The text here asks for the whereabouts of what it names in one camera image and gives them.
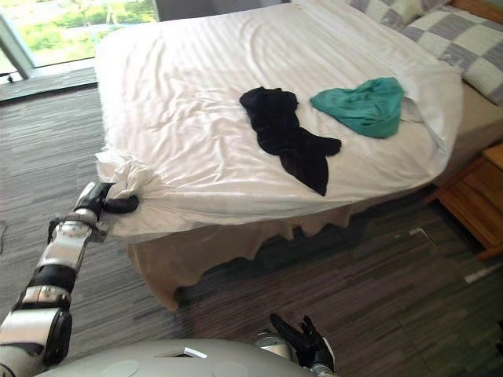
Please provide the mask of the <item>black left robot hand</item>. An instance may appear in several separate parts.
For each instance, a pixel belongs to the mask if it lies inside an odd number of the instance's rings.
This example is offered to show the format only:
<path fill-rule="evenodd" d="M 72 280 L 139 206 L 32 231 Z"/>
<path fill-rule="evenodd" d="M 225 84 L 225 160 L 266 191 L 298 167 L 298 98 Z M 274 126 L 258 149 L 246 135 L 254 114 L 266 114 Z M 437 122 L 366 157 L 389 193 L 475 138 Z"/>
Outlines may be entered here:
<path fill-rule="evenodd" d="M 136 195 L 127 198 L 108 199 L 107 195 L 114 183 L 91 182 L 81 192 L 74 210 L 89 210 L 97 217 L 103 212 L 110 214 L 129 214 L 138 208 Z"/>

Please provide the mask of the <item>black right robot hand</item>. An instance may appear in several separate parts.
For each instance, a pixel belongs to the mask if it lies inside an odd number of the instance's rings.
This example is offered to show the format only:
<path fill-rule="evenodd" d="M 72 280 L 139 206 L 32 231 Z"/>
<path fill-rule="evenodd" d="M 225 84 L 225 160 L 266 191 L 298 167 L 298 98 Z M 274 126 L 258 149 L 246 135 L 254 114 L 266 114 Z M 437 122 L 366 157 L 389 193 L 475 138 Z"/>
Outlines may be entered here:
<path fill-rule="evenodd" d="M 328 341 L 318 332 L 313 321 L 305 316 L 300 323 L 301 331 L 285 322 L 278 314 L 270 315 L 270 322 L 277 332 L 293 347 L 301 367 L 314 371 L 335 372 L 334 354 Z"/>

